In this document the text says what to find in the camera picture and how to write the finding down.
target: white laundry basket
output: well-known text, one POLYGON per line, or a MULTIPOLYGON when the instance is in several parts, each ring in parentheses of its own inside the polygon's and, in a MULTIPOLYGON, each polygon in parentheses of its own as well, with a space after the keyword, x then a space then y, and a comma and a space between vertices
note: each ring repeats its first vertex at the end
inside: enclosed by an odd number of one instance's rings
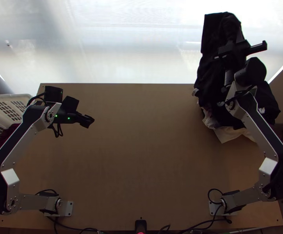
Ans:
POLYGON ((22 115, 31 97, 29 94, 0 95, 0 135, 12 124, 22 122, 22 115))

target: clothing pile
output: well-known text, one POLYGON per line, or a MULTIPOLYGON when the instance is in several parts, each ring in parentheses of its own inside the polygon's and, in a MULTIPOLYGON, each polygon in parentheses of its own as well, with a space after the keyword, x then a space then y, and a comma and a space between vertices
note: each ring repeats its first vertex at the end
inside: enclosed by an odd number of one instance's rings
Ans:
MULTIPOLYGON (((225 101, 227 93, 222 91, 225 67, 220 59, 215 60, 214 57, 219 47, 226 45, 228 41, 236 41, 240 29, 241 22, 232 13, 205 15, 201 42, 202 58, 192 95, 199 98, 198 104, 205 115, 204 124, 214 129, 222 143, 240 135, 254 141, 241 120, 233 117, 225 105, 217 105, 225 101)), ((263 118, 267 123, 274 125, 280 110, 266 81, 257 85, 255 98, 263 118)))

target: robotic arm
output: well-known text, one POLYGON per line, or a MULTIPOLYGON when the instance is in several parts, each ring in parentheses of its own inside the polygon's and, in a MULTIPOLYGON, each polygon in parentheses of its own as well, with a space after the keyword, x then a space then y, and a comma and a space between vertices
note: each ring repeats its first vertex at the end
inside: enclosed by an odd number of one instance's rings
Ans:
POLYGON ((266 68, 256 57, 246 61, 247 55, 266 49, 265 41, 250 46, 241 37, 240 31, 236 43, 229 42, 219 48, 218 56, 215 57, 221 59, 226 68, 226 110, 243 122, 263 151, 265 159, 259 168, 258 182, 243 191, 224 193, 216 204, 209 202, 211 214, 218 209, 217 215, 230 215, 253 202, 283 198, 283 144, 259 113, 255 99, 256 85, 265 79, 266 68))
POLYGON ((0 214, 10 215, 18 210, 40 210, 45 216, 71 216, 73 202, 63 201, 59 194, 40 192, 38 195, 20 193, 20 180, 13 167, 22 156, 22 150, 42 130, 53 124, 80 123, 88 128, 94 119, 76 111, 79 101, 67 96, 62 101, 63 90, 46 86, 45 92, 33 99, 42 99, 26 108, 22 123, 0 148, 0 214))

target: black cloth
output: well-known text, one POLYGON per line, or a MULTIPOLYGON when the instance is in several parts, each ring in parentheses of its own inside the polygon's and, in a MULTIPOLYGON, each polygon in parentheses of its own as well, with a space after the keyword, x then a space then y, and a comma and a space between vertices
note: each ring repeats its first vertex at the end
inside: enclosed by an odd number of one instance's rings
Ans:
MULTIPOLYGON (((219 47, 226 45, 228 41, 236 41, 240 29, 241 22, 232 13, 205 15, 201 42, 202 58, 194 84, 194 88, 198 89, 195 96, 199 98, 199 105, 211 106, 212 115, 219 124, 233 126, 234 129, 244 128, 244 125, 239 119, 233 117, 225 106, 217 105, 218 102, 225 100, 227 93, 222 92, 225 67, 219 59, 214 60, 214 57, 219 47)), ((270 124, 275 124, 280 110, 267 82, 264 81, 257 86, 255 98, 258 107, 265 108, 265 113, 262 114, 264 119, 270 124)))

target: wooden table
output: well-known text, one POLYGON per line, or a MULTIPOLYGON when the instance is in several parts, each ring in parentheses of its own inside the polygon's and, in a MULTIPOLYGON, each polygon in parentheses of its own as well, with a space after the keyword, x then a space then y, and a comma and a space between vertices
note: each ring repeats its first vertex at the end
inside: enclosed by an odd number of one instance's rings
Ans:
MULTIPOLYGON (((20 191, 52 188, 74 201, 63 224, 100 230, 180 230, 211 219, 207 191, 246 189, 258 179, 263 154, 239 137, 221 144, 202 123, 193 85, 51 84, 80 100, 78 111, 96 119, 89 127, 62 125, 37 135, 16 165, 20 191)), ((214 228, 283 225, 277 202, 247 205, 233 223, 214 228)), ((0 227, 52 229, 38 211, 0 216, 0 227)))

